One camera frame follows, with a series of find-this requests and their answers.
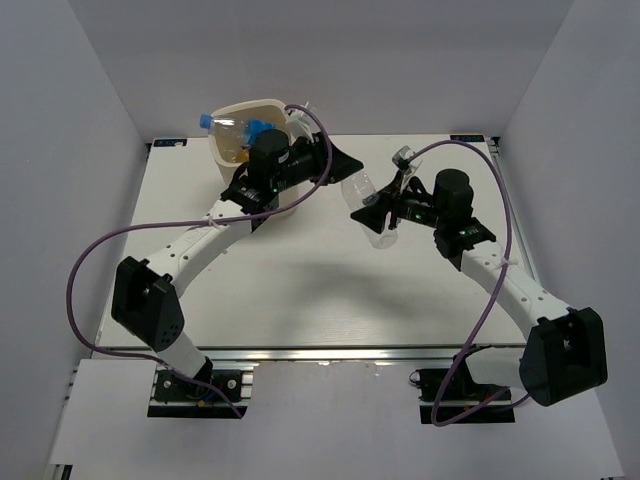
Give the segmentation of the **orange juice bottle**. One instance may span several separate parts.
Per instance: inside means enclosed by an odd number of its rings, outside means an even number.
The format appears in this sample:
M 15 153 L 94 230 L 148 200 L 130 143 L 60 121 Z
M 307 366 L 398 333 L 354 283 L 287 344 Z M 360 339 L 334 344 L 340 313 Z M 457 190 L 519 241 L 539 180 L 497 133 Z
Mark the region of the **orange juice bottle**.
M 237 155 L 234 157 L 233 162 L 234 163 L 244 163 L 247 162 L 249 160 L 249 150 L 248 149 L 241 149 Z

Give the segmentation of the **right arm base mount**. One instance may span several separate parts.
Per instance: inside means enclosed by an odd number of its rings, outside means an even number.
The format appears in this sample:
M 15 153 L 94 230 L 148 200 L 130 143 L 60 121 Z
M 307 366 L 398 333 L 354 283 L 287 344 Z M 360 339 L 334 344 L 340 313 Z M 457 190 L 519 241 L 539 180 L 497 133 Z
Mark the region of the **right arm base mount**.
M 453 364 L 458 351 L 445 348 L 421 348 L 413 351 L 415 366 L 408 383 L 418 393 L 420 423 L 433 425 L 431 414 L 442 381 Z M 437 412 L 437 420 L 444 422 L 472 410 L 482 401 L 500 391 L 493 384 L 479 384 L 471 379 L 467 368 L 461 365 L 446 387 Z M 516 416 L 512 404 L 516 398 L 510 390 L 483 409 L 455 422 L 455 425 L 507 425 L 514 424 Z

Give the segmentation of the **clear white-cap bottle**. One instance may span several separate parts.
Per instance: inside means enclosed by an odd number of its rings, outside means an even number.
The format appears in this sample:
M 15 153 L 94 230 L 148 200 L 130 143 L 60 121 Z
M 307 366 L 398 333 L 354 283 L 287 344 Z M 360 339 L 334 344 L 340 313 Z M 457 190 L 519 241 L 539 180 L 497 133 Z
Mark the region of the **clear white-cap bottle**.
M 377 190 L 366 175 L 361 170 L 340 182 L 342 197 L 351 212 L 360 210 L 373 204 L 377 198 Z M 384 230 L 381 234 L 375 233 L 368 227 L 361 225 L 361 230 L 375 249 L 388 249 L 392 247 L 398 235 L 395 230 Z

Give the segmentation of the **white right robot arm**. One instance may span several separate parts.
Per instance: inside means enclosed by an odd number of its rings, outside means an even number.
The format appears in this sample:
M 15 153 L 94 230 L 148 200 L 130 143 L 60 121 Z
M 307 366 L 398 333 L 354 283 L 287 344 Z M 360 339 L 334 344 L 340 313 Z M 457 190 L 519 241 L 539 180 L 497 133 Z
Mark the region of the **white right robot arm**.
M 402 220 L 431 227 L 439 253 L 487 293 L 514 321 L 522 347 L 473 347 L 451 374 L 453 390 L 472 399 L 487 385 L 526 391 L 542 406 L 604 384 L 608 379 L 604 325 L 591 308 L 575 309 L 507 260 L 495 235 L 473 215 L 466 173 L 440 171 L 433 191 L 398 173 L 366 196 L 351 217 L 381 234 Z

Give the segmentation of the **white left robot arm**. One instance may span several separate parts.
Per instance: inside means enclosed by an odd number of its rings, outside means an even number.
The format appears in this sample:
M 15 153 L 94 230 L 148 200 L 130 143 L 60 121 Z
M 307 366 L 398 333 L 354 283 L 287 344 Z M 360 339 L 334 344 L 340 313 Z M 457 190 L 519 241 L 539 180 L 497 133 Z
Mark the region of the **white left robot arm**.
M 181 296 L 218 256 L 279 213 L 282 193 L 304 182 L 335 184 L 363 167 L 319 133 L 295 141 L 278 129 L 259 133 L 204 225 L 186 230 L 142 260 L 120 262 L 112 318 L 179 372 L 180 391 L 202 398 L 211 387 L 212 366 L 184 331 Z

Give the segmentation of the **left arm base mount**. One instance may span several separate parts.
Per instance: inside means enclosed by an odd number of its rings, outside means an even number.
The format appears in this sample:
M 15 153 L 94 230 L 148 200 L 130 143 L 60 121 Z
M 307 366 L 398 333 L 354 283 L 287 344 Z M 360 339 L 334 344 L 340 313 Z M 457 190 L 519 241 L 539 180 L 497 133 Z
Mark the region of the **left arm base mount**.
M 211 383 L 233 404 L 239 415 L 219 393 L 185 382 L 167 369 L 157 368 L 147 408 L 149 418 L 235 419 L 244 416 L 251 398 L 256 364 L 214 362 Z

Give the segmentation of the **blue label water bottle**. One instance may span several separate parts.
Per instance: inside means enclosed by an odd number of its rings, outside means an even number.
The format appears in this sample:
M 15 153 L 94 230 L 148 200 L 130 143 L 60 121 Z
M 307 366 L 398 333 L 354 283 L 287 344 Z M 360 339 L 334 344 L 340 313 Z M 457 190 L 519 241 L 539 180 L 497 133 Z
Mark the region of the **blue label water bottle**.
M 260 133 L 276 128 L 270 122 L 232 114 L 202 114 L 199 125 L 212 136 L 218 150 L 229 155 L 249 149 Z

